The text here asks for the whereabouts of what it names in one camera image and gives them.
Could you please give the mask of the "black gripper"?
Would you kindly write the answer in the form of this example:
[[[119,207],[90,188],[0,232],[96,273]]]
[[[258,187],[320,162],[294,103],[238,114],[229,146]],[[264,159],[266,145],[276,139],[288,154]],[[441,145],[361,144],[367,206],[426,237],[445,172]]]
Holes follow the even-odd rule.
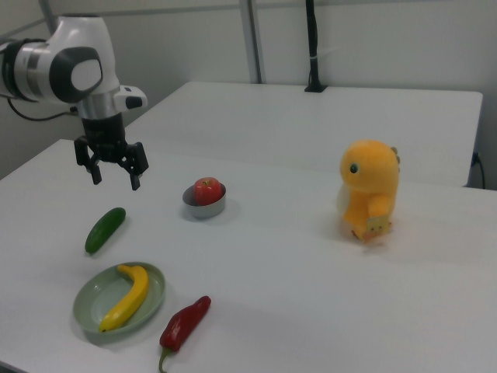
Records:
[[[130,175],[132,190],[138,190],[141,186],[140,177],[149,167],[148,159],[141,142],[127,145],[122,114],[99,120],[83,119],[82,124],[85,136],[75,140],[76,162],[85,167],[92,182],[102,182],[99,160],[120,162],[120,166]]]

